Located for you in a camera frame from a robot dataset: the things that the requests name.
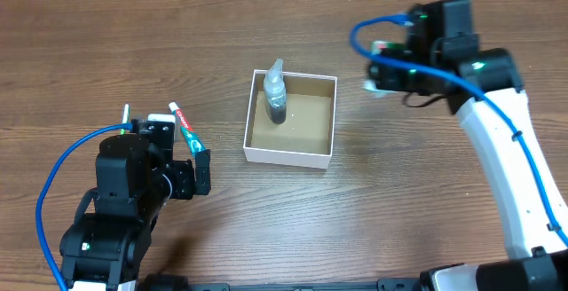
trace cardboard box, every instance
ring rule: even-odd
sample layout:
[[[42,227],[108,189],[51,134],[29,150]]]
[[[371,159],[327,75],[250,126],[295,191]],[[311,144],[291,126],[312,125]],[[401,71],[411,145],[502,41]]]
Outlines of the cardboard box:
[[[334,147],[337,77],[283,72],[286,121],[274,124],[265,107],[266,70],[250,87],[243,149],[247,161],[327,169]]]

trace wooden table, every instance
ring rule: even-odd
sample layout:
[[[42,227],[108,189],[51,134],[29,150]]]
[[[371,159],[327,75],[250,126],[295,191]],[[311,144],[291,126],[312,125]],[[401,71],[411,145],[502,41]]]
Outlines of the wooden table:
[[[176,100],[212,150],[208,197],[162,210],[141,276],[260,284],[414,277],[504,259],[501,221],[446,104],[400,105],[361,89],[357,22],[434,0],[0,0],[0,290],[55,290],[34,209],[76,139]],[[533,123],[568,193],[568,0],[473,0],[484,48],[515,55]],[[363,39],[399,40],[393,26]],[[253,69],[339,77],[327,172],[247,163]],[[99,138],[79,148],[43,206],[51,250],[95,185]],[[185,144],[178,159],[188,157]]]

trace blue tube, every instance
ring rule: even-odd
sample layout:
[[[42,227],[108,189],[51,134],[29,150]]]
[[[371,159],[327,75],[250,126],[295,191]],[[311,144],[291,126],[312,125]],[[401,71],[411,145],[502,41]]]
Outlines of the blue tube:
[[[402,60],[398,60],[398,59],[392,59],[392,58],[389,58],[389,57],[384,57],[384,56],[381,56],[381,55],[374,55],[370,51],[363,48],[359,44],[359,42],[357,41],[357,33],[365,26],[380,23],[380,22],[385,22],[385,21],[391,22],[391,23],[394,23],[394,24],[397,24],[397,25],[400,25],[400,26],[407,26],[408,24],[410,24],[410,20],[409,20],[408,16],[405,15],[405,14],[384,16],[384,17],[379,17],[379,18],[373,19],[373,20],[363,21],[363,22],[357,24],[351,30],[351,33],[350,33],[350,36],[349,36],[351,47],[353,47],[353,49],[356,52],[358,52],[361,56],[364,56],[368,59],[371,59],[371,60],[373,60],[377,63],[384,64],[384,65],[390,66],[390,67],[399,68],[399,69],[416,70],[417,72],[421,72],[421,73],[426,74],[426,75],[438,77],[438,78],[443,79],[445,81],[448,81],[450,83],[454,83],[454,84],[462,87],[464,90],[467,90],[471,94],[475,95],[476,97],[483,99],[484,102],[489,107],[491,107],[492,110],[495,113],[497,113],[497,115],[499,115],[500,118],[502,118],[503,121],[505,121],[505,123],[509,126],[509,128],[513,132],[513,135],[518,135],[517,136],[518,143],[521,145],[521,148],[523,149],[523,152],[525,153],[525,156],[526,156],[526,159],[529,163],[529,166],[531,167],[532,175],[534,176],[534,181],[535,181],[537,188],[539,190],[540,199],[542,200],[542,205],[544,206],[544,209],[547,213],[548,220],[550,221],[550,225],[552,225],[553,228],[556,228],[556,232],[558,233],[558,236],[560,237],[562,242],[568,247],[568,237],[566,237],[566,234],[562,230],[562,227],[560,226],[560,224],[556,220],[554,212],[552,212],[552,207],[550,206],[550,201],[548,200],[548,195],[547,195],[546,189],[544,188],[544,183],[542,182],[542,177],[540,176],[539,169],[537,168],[536,162],[534,161],[533,155],[531,154],[531,150],[529,149],[528,145],[526,144],[525,139],[523,138],[523,135],[518,133],[518,129],[517,129],[517,127],[515,127],[515,124],[476,85],[474,85],[472,83],[468,83],[467,81],[461,79],[460,77],[458,77],[454,74],[447,73],[446,71],[443,71],[443,70],[440,70],[440,69],[437,69],[437,68],[434,68],[434,67],[428,67],[428,66],[424,66],[424,65],[414,64],[414,63],[410,63],[410,62],[406,62],[406,61],[402,61]]]
[[[57,162],[55,162],[55,166],[53,166],[53,169],[51,170],[50,175],[47,177],[47,181],[45,181],[45,185],[43,186],[43,190],[39,194],[39,198],[37,198],[37,204],[35,205],[35,220],[36,220],[35,221],[35,228],[37,229],[37,238],[39,239],[39,244],[42,247],[42,251],[43,251],[43,255],[45,256],[45,260],[47,261],[47,264],[50,266],[51,272],[53,273],[53,277],[55,277],[55,280],[57,281],[59,289],[61,289],[63,291],[67,291],[67,284],[65,283],[65,280],[63,279],[63,276],[61,275],[61,272],[59,271],[59,268],[57,267],[57,264],[55,263],[55,260],[53,259],[53,255],[51,254],[50,247],[47,244],[47,239],[45,238],[45,232],[43,232],[43,222],[42,222],[43,200],[45,199],[45,195],[47,194],[47,191],[50,189],[51,182],[53,181],[53,178],[55,178],[55,175],[57,174],[59,167],[61,167],[61,164],[63,164],[63,161],[78,146],[82,145],[87,140],[94,138],[94,137],[96,137],[100,134],[103,134],[107,131],[120,130],[120,129],[132,130],[132,124],[131,123],[123,123],[123,124],[119,124],[119,125],[105,127],[103,129],[100,129],[100,130],[97,130],[97,131],[90,133],[89,135],[79,139],[76,143],[71,145],[69,147],[69,149],[67,149],[61,155],[61,157],[59,157]]]

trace plastic bottle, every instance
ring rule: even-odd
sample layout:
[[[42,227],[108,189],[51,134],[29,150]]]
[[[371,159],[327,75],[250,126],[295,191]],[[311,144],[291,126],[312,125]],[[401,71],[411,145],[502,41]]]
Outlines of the plastic bottle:
[[[276,124],[286,121],[286,85],[282,76],[282,59],[276,59],[274,65],[264,77],[266,112]]]

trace open box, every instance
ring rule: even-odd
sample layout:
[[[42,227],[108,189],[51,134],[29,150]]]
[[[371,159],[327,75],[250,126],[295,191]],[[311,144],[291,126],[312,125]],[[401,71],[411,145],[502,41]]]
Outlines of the open box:
[[[286,121],[266,113],[264,75],[255,70],[248,101],[243,149],[247,161],[327,169],[334,146],[337,77],[283,72]]]

